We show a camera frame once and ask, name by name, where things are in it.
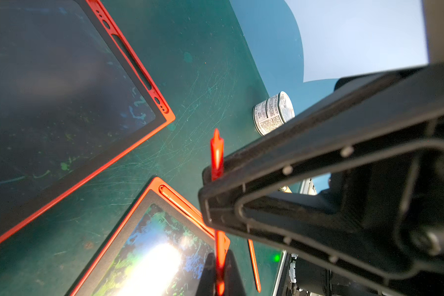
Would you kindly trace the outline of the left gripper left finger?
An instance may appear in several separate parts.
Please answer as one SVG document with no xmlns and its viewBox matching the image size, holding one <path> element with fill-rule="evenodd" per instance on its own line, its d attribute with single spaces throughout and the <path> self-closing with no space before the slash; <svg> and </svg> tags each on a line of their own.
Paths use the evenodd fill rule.
<svg viewBox="0 0 444 296">
<path fill-rule="evenodd" d="M 228 250 L 223 271 L 218 271 L 217 259 L 214 253 L 207 255 L 201 280 L 197 287 L 196 296 L 245 296 L 246 292 L 232 250 Z"/>
</svg>

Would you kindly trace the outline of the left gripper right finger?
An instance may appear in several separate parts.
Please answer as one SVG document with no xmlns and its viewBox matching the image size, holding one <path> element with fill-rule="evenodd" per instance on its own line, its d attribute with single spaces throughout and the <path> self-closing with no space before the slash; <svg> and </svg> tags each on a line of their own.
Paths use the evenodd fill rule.
<svg viewBox="0 0 444 296">
<path fill-rule="evenodd" d="M 212 228 L 389 296 L 444 296 L 444 63 L 343 78 L 224 159 Z"/>
</svg>

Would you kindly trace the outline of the colourful scribble red writing tablet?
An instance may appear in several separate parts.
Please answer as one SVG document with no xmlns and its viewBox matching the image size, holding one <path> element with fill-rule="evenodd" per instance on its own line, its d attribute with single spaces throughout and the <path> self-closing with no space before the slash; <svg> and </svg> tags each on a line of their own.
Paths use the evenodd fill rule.
<svg viewBox="0 0 444 296">
<path fill-rule="evenodd" d="M 160 185 L 169 186 L 159 177 L 149 182 L 69 290 L 70 296 L 196 294 L 215 238 L 161 195 Z"/>
</svg>

